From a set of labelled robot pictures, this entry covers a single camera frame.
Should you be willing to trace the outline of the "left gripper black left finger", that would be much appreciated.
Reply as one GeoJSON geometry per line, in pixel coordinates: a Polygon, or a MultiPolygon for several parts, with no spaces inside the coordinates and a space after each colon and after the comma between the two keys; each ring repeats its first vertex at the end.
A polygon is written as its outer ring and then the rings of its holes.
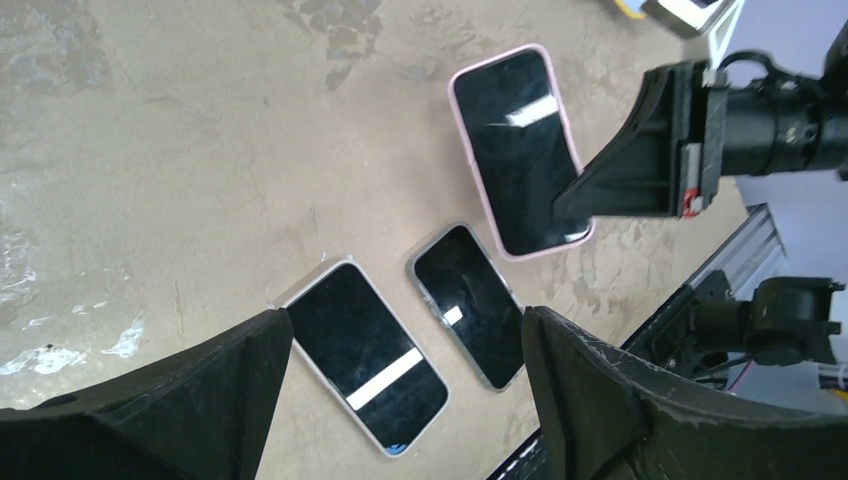
{"type": "Polygon", "coordinates": [[[284,309],[111,380],[1,412],[5,479],[252,479],[293,341],[284,309]]]}

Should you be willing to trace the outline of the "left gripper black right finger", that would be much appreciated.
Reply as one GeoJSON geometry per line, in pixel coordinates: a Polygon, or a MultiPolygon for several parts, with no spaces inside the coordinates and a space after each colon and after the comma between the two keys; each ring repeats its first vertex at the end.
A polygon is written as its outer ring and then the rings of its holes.
{"type": "Polygon", "coordinates": [[[521,341],[556,479],[843,479],[847,420],[684,379],[530,307],[521,341]]]}

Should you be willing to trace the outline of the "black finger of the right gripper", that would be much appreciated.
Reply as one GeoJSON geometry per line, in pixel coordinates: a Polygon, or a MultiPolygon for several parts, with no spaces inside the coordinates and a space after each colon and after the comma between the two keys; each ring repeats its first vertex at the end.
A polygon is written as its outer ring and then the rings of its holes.
{"type": "Polygon", "coordinates": [[[558,218],[682,216],[693,64],[647,71],[624,124],[554,200],[558,218]]]}

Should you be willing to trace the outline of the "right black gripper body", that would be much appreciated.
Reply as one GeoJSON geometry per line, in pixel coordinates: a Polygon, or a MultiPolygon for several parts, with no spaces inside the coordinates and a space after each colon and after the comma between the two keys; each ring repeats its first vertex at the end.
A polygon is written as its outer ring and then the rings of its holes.
{"type": "Polygon", "coordinates": [[[695,184],[683,218],[703,212],[723,176],[832,171],[847,179],[847,55],[827,54],[821,77],[779,67],[766,52],[733,52],[702,74],[704,138],[683,149],[695,184]]]}

